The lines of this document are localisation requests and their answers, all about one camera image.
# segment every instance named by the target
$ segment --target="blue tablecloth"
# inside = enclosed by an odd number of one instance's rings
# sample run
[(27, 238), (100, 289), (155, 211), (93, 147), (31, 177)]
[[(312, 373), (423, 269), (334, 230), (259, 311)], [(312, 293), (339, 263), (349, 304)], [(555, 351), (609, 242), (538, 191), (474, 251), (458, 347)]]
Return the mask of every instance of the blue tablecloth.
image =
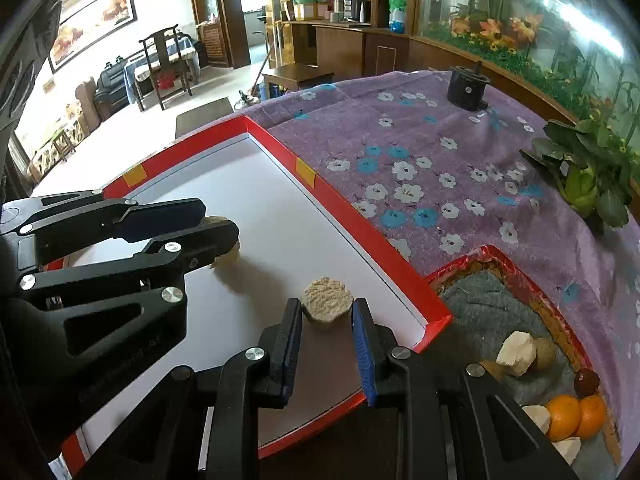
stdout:
[[(180, 40), (178, 40), (178, 44), (180, 44), (180, 50), (193, 46), (193, 43), (191, 43), (191, 40), (187, 37), (180, 38)], [(166, 50), (169, 56), (178, 52), (175, 47), (174, 40), (167, 41)], [(151, 62), (158, 59), (158, 53), (155, 49), (149, 51), (149, 57), (151, 58)], [(193, 62), (192, 70), (195, 71), (194, 77), (197, 79), (200, 77), (200, 63), (198, 62), (198, 56), (192, 57), (190, 62)], [(141, 54), (138, 54), (137, 59), (129, 61), (124, 67), (124, 85), (127, 89), (127, 99), (129, 99), (129, 104), (131, 105), (136, 102), (136, 97), (133, 91), (133, 85), (135, 84), (134, 71), (137, 67), (144, 64), (146, 64), (146, 57), (144, 52), (142, 52)]]

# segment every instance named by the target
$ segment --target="brown armchair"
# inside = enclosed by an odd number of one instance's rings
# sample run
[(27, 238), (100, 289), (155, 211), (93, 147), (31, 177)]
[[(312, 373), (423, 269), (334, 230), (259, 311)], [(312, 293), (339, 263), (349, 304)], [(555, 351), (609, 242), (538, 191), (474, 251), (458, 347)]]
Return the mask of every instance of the brown armchair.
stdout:
[(89, 127), (89, 131), (87, 134), (90, 134), (94, 131), (98, 126), (100, 126), (100, 115), (98, 115), (98, 110), (95, 108), (94, 104), (94, 95), (96, 89), (94, 78), (89, 78), (89, 81), (84, 81), (78, 85), (76, 88), (76, 99), (80, 101), (80, 105), (82, 106), (82, 114), (84, 115), (84, 119), (86, 124)]

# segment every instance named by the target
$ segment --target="glass window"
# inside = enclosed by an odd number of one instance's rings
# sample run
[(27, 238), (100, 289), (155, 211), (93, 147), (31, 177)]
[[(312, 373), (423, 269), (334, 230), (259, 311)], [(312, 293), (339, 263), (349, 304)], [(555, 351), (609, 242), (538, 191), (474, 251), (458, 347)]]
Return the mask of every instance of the glass window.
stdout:
[(639, 58), (601, 0), (420, 0), (417, 34), (524, 78), (640, 149)]

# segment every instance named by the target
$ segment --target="picture frame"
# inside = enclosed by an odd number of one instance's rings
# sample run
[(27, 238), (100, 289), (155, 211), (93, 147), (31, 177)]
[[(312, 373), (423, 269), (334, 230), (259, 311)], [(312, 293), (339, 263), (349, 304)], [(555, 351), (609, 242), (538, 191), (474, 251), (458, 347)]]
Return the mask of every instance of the picture frame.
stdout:
[(56, 73), (81, 52), (138, 19), (133, 0), (94, 0), (60, 23), (49, 53)]

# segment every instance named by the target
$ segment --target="white rock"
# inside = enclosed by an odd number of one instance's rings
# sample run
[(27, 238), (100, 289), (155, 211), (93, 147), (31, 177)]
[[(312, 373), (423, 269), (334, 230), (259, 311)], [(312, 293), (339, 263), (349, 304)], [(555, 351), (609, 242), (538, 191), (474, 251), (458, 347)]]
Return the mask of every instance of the white rock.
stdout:
[(536, 345), (531, 334), (514, 332), (505, 339), (495, 361), (507, 367), (508, 373), (520, 377), (536, 359)]
[(522, 411), (529, 415), (529, 418), (536, 423), (536, 426), (540, 428), (542, 433), (549, 431), (549, 425), (551, 424), (551, 414), (549, 410), (544, 406), (533, 405), (523, 406)]
[(558, 450), (558, 453), (562, 455), (562, 458), (566, 460), (568, 465), (571, 465), (575, 457), (578, 456), (580, 451), (580, 438), (577, 436), (570, 436), (560, 442), (552, 442), (554, 447)]

